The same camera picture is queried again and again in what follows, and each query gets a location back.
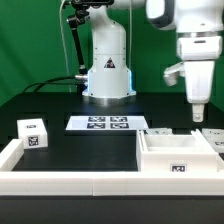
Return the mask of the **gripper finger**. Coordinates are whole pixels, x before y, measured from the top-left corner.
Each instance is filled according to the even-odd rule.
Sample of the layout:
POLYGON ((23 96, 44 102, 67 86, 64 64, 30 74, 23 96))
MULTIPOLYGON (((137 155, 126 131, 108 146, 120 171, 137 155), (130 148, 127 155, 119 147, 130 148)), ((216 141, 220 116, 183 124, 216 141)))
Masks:
POLYGON ((194 122, 202 122, 204 120, 204 104, 192 105, 192 117, 194 122))

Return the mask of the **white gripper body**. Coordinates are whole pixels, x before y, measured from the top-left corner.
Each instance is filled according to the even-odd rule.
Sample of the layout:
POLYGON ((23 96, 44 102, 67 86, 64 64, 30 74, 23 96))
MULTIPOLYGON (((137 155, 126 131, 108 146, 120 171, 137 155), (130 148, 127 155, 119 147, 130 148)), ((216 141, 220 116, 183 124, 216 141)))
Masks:
POLYGON ((177 54, 183 61, 190 103, 205 104, 210 100, 215 60, 221 53, 221 36, 178 39, 177 54))

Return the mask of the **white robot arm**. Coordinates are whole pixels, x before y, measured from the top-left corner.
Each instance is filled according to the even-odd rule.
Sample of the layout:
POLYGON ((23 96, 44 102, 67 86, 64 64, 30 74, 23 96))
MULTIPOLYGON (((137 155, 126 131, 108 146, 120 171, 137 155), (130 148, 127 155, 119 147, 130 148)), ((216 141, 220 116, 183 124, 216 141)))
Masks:
MULTIPOLYGON (((185 78, 192 119, 203 121, 204 108, 211 96, 215 61, 222 53, 224 0, 115 0, 111 7, 128 10, 143 7, 155 29, 176 32, 180 62, 164 71, 164 80, 173 86, 180 76, 185 78)), ((130 71, 133 33, 111 20, 102 4, 91 5, 89 12, 93 64, 87 72, 83 96, 101 104, 134 96, 130 71)))

